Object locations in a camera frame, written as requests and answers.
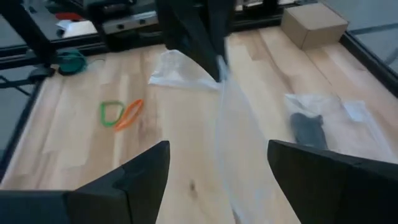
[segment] wooden tabletop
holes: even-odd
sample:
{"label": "wooden tabletop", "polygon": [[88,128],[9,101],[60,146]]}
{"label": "wooden tabletop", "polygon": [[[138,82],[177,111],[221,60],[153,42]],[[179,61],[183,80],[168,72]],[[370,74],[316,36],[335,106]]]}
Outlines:
{"label": "wooden tabletop", "polygon": [[[1,187],[75,189],[169,139],[169,180],[157,223],[234,223],[216,166],[214,133],[205,132],[215,122],[219,95],[149,86],[164,51],[163,45],[156,45],[96,55],[82,74],[48,78]],[[293,140],[286,93],[330,95],[342,101],[363,100],[394,157],[398,155],[397,99],[340,44],[303,52],[278,27],[271,27],[231,34],[228,53],[233,78],[266,139]],[[101,125],[102,101],[129,104],[140,98],[144,112],[130,128],[115,133]],[[108,116],[116,114],[117,109],[110,110]],[[370,153],[355,150],[340,152],[364,157]],[[236,153],[244,156],[244,151]],[[374,155],[380,160],[390,156],[377,148]],[[249,159],[253,167],[256,161],[266,162]],[[298,223],[274,177],[266,178],[269,221]]]}

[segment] cable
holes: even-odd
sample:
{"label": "cable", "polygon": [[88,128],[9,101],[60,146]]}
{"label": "cable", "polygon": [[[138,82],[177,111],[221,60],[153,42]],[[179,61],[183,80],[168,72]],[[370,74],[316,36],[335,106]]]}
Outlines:
{"label": "cable", "polygon": [[105,58],[97,58],[97,59],[94,59],[94,60],[88,62],[87,66],[90,66],[92,63],[97,62],[97,61],[105,62]]}
{"label": "cable", "polygon": [[87,67],[87,59],[77,49],[64,50],[57,55],[58,73],[64,76],[75,75]]}

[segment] floor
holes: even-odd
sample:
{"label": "floor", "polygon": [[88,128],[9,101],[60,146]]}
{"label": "floor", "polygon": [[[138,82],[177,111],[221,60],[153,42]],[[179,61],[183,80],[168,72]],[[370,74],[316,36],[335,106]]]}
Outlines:
{"label": "floor", "polygon": [[[369,26],[379,26],[398,22],[398,1],[396,0],[325,0],[333,9],[338,11],[343,17],[350,21],[349,29],[362,29]],[[57,39],[57,23],[54,15],[49,13],[42,0],[30,1],[37,13],[32,14],[33,20],[38,23],[44,34],[49,39]],[[22,39],[12,30],[9,24],[0,16],[0,47],[23,44]],[[398,29],[386,30],[383,32],[374,32],[371,34],[358,35],[358,39],[373,50],[382,60],[386,61],[393,69],[398,71]],[[15,68],[12,70],[0,71],[10,80],[26,77],[29,70],[33,67]],[[2,128],[0,130],[0,152],[6,147],[6,144],[13,132],[21,109],[27,101],[22,93],[15,89],[0,90],[0,103],[7,105],[0,111],[0,121]]]}

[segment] green rubber band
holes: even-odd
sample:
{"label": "green rubber band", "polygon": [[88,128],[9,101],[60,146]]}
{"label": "green rubber band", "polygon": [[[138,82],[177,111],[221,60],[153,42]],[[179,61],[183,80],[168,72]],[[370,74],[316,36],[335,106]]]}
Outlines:
{"label": "green rubber band", "polygon": [[[118,116],[118,118],[115,121],[106,121],[105,120],[106,107],[107,106],[111,106],[111,105],[119,105],[119,106],[122,107],[122,110],[120,111],[119,116]],[[124,106],[124,104],[122,102],[114,100],[114,101],[104,101],[104,102],[102,102],[101,105],[100,105],[100,108],[101,108],[101,123],[102,123],[103,126],[108,128],[108,127],[114,126],[116,123],[119,122],[119,120],[121,119],[121,117],[122,117],[122,115],[124,113],[124,109],[126,107]]]}

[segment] bagged item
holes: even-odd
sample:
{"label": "bagged item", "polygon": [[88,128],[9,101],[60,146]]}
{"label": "bagged item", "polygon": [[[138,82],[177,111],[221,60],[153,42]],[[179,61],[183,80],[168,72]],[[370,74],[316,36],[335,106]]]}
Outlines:
{"label": "bagged item", "polygon": [[398,162],[363,101],[344,103],[336,96],[286,95],[285,104],[298,144]]}

